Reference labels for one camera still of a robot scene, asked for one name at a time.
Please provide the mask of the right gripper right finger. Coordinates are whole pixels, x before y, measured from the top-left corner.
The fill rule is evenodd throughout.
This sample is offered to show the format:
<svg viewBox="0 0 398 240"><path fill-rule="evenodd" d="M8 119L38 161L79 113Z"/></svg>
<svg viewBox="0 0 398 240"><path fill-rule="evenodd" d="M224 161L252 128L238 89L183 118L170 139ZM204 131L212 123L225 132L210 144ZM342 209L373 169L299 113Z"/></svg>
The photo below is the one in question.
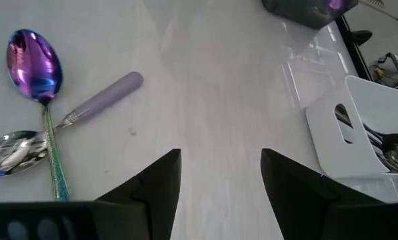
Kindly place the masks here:
<svg viewBox="0 0 398 240"><path fill-rule="evenodd" d="M398 240L398 203L384 203L272 149L261 174L284 240Z"/></svg>

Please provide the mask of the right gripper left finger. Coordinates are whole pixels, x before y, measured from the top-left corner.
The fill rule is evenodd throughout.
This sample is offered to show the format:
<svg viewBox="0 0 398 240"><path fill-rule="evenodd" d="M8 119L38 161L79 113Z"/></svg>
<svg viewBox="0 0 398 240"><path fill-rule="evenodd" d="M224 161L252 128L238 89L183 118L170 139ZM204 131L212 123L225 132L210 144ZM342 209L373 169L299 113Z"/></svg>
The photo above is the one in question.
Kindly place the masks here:
<svg viewBox="0 0 398 240"><path fill-rule="evenodd" d="M181 188L181 150L172 149L98 198L130 209L130 228L148 228L150 240L170 240Z"/></svg>

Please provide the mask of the silver spoon lavender handle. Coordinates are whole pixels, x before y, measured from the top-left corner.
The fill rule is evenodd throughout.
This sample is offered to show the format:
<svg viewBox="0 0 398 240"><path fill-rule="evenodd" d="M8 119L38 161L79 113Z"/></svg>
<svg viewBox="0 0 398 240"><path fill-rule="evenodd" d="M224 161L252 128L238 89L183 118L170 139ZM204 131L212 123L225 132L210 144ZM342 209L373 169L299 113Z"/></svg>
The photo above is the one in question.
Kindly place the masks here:
<svg viewBox="0 0 398 240"><path fill-rule="evenodd" d="M99 114L140 88L142 74L132 71L68 113L53 130L58 131ZM48 156L44 131L14 131L0 137L0 177L26 171Z"/></svg>

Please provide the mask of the iridescent rainbow spoon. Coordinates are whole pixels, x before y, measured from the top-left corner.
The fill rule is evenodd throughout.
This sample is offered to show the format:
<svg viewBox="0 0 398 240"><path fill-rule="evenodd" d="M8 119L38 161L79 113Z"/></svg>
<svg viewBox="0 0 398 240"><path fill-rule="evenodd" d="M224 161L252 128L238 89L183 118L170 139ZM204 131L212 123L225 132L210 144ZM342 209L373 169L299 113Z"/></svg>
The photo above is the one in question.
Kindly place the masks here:
<svg viewBox="0 0 398 240"><path fill-rule="evenodd" d="M6 58L14 86L23 96L42 106L54 196L57 201L68 201L70 194L59 160L50 110L63 83L59 58L46 38L29 29L14 31L8 41Z"/></svg>

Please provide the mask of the white plastic bin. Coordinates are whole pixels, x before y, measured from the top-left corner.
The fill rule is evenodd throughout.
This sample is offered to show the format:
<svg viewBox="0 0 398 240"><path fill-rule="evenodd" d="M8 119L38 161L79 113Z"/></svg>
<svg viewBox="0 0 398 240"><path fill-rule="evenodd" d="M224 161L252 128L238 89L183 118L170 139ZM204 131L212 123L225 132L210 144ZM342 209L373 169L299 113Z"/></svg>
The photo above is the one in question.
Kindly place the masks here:
<svg viewBox="0 0 398 240"><path fill-rule="evenodd" d="M352 124L346 143L335 116L342 105ZM380 133L398 133L398 90L349 75L305 108L322 170L333 178L388 174L363 124Z"/></svg>

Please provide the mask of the dark gray plastic bin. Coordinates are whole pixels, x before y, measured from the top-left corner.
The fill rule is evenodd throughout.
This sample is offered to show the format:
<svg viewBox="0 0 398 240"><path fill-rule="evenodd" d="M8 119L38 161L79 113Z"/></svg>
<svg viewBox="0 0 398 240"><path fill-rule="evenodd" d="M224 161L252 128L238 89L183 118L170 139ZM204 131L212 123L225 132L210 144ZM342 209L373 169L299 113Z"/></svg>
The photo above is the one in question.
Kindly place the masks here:
<svg viewBox="0 0 398 240"><path fill-rule="evenodd" d="M358 5L359 0L261 0L270 13L321 29Z"/></svg>

